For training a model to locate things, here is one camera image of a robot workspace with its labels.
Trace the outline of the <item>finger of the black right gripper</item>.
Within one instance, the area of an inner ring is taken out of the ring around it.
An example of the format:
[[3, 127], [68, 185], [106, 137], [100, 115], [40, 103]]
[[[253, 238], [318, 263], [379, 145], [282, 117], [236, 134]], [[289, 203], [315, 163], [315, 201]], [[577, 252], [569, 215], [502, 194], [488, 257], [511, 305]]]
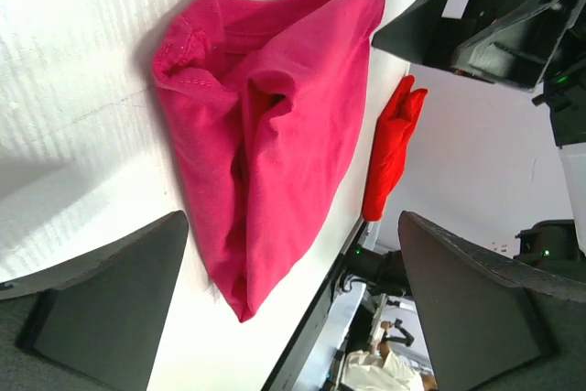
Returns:
[[372, 46], [413, 64], [449, 67], [468, 35], [468, 22], [444, 17], [448, 0], [416, 0], [374, 33]]
[[452, 67], [494, 83], [532, 90], [544, 80], [585, 0], [523, 0], [454, 51]]

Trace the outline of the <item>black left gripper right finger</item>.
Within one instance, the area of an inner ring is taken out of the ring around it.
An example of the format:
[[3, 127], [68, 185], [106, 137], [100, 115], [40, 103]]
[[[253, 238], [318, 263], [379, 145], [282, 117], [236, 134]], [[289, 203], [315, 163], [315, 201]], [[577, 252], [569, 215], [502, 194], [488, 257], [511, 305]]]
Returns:
[[439, 389], [584, 389], [584, 266], [550, 273], [415, 212], [398, 236]]

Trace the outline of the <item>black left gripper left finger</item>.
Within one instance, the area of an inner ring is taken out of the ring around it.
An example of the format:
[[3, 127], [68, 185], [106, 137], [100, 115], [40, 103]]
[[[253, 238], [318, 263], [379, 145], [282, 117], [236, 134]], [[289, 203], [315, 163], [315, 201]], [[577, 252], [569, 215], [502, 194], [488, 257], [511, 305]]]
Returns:
[[4, 390], [145, 390], [189, 233], [171, 212], [1, 284]]

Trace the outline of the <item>pink t shirt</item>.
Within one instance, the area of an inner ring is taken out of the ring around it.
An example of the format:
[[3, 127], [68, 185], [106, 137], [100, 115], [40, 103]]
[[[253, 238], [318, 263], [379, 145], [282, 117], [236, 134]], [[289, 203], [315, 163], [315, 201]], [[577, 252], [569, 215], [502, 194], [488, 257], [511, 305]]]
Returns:
[[250, 320], [312, 246], [360, 135], [385, 0], [194, 0], [152, 71], [201, 259]]

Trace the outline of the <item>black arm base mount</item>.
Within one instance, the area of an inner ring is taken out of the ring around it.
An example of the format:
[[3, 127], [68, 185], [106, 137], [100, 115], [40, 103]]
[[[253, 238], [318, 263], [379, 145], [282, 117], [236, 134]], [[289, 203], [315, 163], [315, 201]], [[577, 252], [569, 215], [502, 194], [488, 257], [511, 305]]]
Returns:
[[379, 254], [365, 247], [374, 225], [359, 218], [331, 271], [331, 299], [349, 293], [353, 283], [365, 285], [375, 295], [413, 299], [400, 250]]

